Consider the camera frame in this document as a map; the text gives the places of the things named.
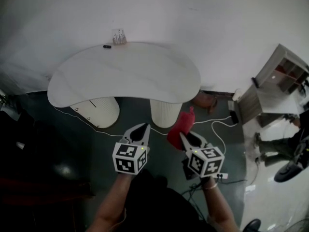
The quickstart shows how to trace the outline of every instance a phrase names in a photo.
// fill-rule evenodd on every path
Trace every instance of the dark green floor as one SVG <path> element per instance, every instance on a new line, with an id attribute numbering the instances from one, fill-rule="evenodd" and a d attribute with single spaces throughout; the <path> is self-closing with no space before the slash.
<path id="1" fill-rule="evenodd" d="M 48 102 L 47 94 L 35 93 L 20 96 L 22 106 L 36 120 L 54 125 L 59 133 L 67 140 L 71 149 L 63 150 L 59 153 L 64 164 L 71 166 L 74 171 L 68 176 L 71 179 L 89 179 L 96 198 L 84 202 L 80 209 L 83 223 L 89 226 L 97 207 L 112 185 L 116 172 L 112 163 L 112 151 L 115 142 L 119 137 L 110 137 L 108 135 L 97 133 L 89 126 L 69 115 L 62 114 L 55 110 Z M 151 121 L 150 104 L 148 100 L 135 98 L 117 99 L 120 106 L 120 116 L 117 122 L 103 131 L 110 134 L 122 135 L 130 127 L 139 123 L 150 123 L 155 129 L 166 133 L 169 129 L 161 129 L 155 126 Z M 192 104 L 187 102 L 183 104 L 182 111 L 189 111 Z M 62 111 L 77 115 L 70 108 Z M 206 110 L 195 107 L 196 121 L 202 121 L 212 118 L 224 118 L 229 116 L 227 99 L 219 99 L 216 110 L 209 116 Z M 242 126 L 238 124 L 229 128 L 221 124 L 214 125 L 216 132 L 226 143 L 225 162 L 222 168 L 223 173 L 228 173 L 229 178 L 226 181 L 235 181 L 244 179 L 246 176 L 246 160 L 244 155 L 244 137 Z M 211 130 L 211 122 L 205 124 L 196 124 L 192 130 L 204 136 L 206 140 L 214 146 L 223 150 L 221 141 Z M 198 180 L 186 181 L 181 161 L 184 153 L 173 148 L 166 140 L 166 136 L 160 135 L 153 130 L 150 134 L 149 146 L 150 159 L 146 168 L 154 175 L 163 175 L 168 179 L 168 187 L 183 192 Z M 223 185 L 219 184 L 220 190 L 230 204 L 235 220 L 238 225 L 241 223 L 244 208 L 244 190 L 245 182 Z M 207 216 L 206 202 L 201 191 L 194 194 L 194 200 L 197 202 L 204 217 Z"/>

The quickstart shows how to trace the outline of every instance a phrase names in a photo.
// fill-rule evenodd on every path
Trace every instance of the white cable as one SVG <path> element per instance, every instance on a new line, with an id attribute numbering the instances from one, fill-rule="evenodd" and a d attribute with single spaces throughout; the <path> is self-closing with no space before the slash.
<path id="1" fill-rule="evenodd" d="M 163 135 L 163 136 L 168 135 L 168 133 L 161 133 L 161 132 L 155 130 L 154 128 L 152 128 L 152 127 L 150 127 L 150 129 L 154 130 L 155 132 L 158 132 L 159 134 L 161 134 L 161 135 Z"/>
<path id="2" fill-rule="evenodd" d="M 74 115 L 72 115 L 72 114 L 68 114 L 68 113 L 65 113 L 65 112 L 62 112 L 62 113 L 63 113 L 63 114 L 70 115 L 70 116 L 72 116 L 72 117 L 78 118 L 81 122 L 85 123 L 87 126 L 90 126 L 92 130 L 94 130 L 94 131 L 96 131 L 96 132 L 98 132 L 98 133 L 104 133 L 104 134 L 109 135 L 109 136 L 111 136 L 111 137 L 122 137 L 122 136 L 123 136 L 123 135 L 111 135 L 111 134 L 109 134 L 109 133 L 107 133 L 107 132 L 104 132 L 104 131 L 98 131 L 98 130 L 94 129 L 91 125 L 89 125 L 88 123 L 86 123 L 85 121 L 83 121 L 82 119 L 80 119 L 78 116 L 74 116 Z"/>
<path id="3" fill-rule="evenodd" d="M 225 155 L 225 153 L 226 153 L 226 146 L 225 146 L 225 143 L 224 143 L 223 139 L 215 132 L 215 130 L 214 130 L 214 128 L 213 128 L 214 123 L 220 123 L 220 124 L 223 124 L 223 125 L 228 126 L 228 127 L 233 127 L 233 126 L 236 126 L 237 124 L 234 124 L 234 125 L 227 125 L 227 124 L 225 124 L 225 123 L 223 123 L 223 122 L 221 122 L 221 121 L 214 121 L 214 122 L 211 123 L 211 129 L 212 129 L 213 133 L 214 133 L 214 134 L 221 140 L 221 142 L 223 143 L 223 147 L 224 147 L 224 153 L 223 153 L 223 154 Z"/>
<path id="4" fill-rule="evenodd" d="M 206 122 L 209 122 L 209 121 L 219 121 L 219 120 L 226 120 L 228 118 L 230 118 L 231 116 L 228 116 L 226 118 L 215 118 L 215 119 L 209 119 L 209 120 L 205 120 L 205 121 L 199 121 L 199 122 L 195 122 L 193 123 L 194 125 L 195 124 L 202 124 L 202 123 L 206 123 Z"/>

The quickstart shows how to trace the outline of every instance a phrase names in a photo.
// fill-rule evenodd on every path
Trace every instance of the brown bag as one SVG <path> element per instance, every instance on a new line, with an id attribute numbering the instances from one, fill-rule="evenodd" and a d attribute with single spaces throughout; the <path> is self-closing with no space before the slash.
<path id="1" fill-rule="evenodd" d="M 217 97 L 214 95 L 206 94 L 202 90 L 192 99 L 192 103 L 196 106 L 207 109 L 211 114 L 218 104 Z"/>

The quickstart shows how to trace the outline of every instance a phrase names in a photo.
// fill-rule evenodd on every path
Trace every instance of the floor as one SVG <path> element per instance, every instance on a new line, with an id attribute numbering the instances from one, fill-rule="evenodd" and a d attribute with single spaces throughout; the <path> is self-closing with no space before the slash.
<path id="1" fill-rule="evenodd" d="M 86 178 L 91 181 L 96 197 L 82 202 L 76 209 L 84 228 L 87 228 L 115 179 L 116 172 L 111 159 L 114 143 L 119 141 L 119 138 L 97 133 L 77 118 L 55 110 L 48 102 L 45 92 L 24 95 L 20 100 L 30 115 L 36 120 L 54 125 L 71 146 L 71 149 L 59 153 L 62 158 L 59 169 L 67 167 L 70 170 L 66 171 L 66 178 Z M 120 116 L 115 125 L 104 131 L 120 134 L 142 122 L 150 123 L 163 133 L 169 131 L 152 123 L 149 101 L 135 98 L 122 98 L 117 101 L 121 108 Z M 188 112 L 191 105 L 190 102 L 185 103 L 182 111 Z M 70 108 L 62 111 L 77 115 Z M 211 115 L 198 107 L 195 107 L 195 114 L 196 121 L 227 117 L 227 99 L 219 99 L 218 107 Z M 231 124 L 232 121 L 228 119 L 226 123 Z M 273 140 L 292 136 L 297 131 L 296 127 L 281 121 L 267 130 L 261 130 L 257 122 L 252 120 L 243 127 L 237 125 L 229 128 L 218 124 L 215 129 L 226 143 L 227 151 L 222 169 L 222 172 L 229 174 L 226 181 L 247 180 L 230 185 L 219 183 L 219 188 L 230 204 L 241 229 L 252 219 L 259 218 L 262 221 L 261 231 L 283 232 L 306 216 L 309 207 L 309 182 L 304 181 L 304 176 L 308 175 L 308 169 L 288 182 L 276 183 L 273 180 L 274 174 L 285 162 L 268 168 L 261 163 L 258 172 L 254 162 L 259 155 L 258 149 L 253 148 L 253 135 L 256 131 L 261 133 L 263 140 Z M 194 125 L 192 130 L 222 148 L 222 143 L 212 132 L 210 123 Z M 183 192 L 197 182 L 185 180 L 181 165 L 183 152 L 173 148 L 164 136 L 152 131 L 150 148 L 147 169 L 154 176 L 166 176 L 168 187 Z M 206 216 L 207 208 L 202 193 L 197 191 L 194 199 Z"/>
<path id="2" fill-rule="evenodd" d="M 255 132 L 261 133 L 262 140 L 270 141 L 292 137 L 298 128 L 288 121 L 281 120 L 263 130 L 256 120 L 251 120 L 243 126 L 243 131 L 246 146 L 247 179 L 253 179 L 257 171 L 254 159 L 259 155 L 258 149 L 253 148 Z M 309 182 L 307 176 L 309 170 L 306 169 L 287 182 L 274 182 L 275 173 L 286 163 L 286 161 L 280 162 L 267 168 L 263 163 L 259 165 L 256 180 L 251 186 L 246 187 L 241 229 L 251 220 L 258 218 L 262 221 L 260 231 L 284 232 L 308 215 Z"/>

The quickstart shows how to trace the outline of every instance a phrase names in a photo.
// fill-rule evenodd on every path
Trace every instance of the red cloth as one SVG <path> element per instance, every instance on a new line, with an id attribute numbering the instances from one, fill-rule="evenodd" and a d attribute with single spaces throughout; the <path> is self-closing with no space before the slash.
<path id="1" fill-rule="evenodd" d="M 182 150 L 182 140 L 179 133 L 182 132 L 187 135 L 191 130 L 195 121 L 195 114 L 193 107 L 190 107 L 190 112 L 181 112 L 178 120 L 173 128 L 169 131 L 167 139 L 176 148 Z"/>

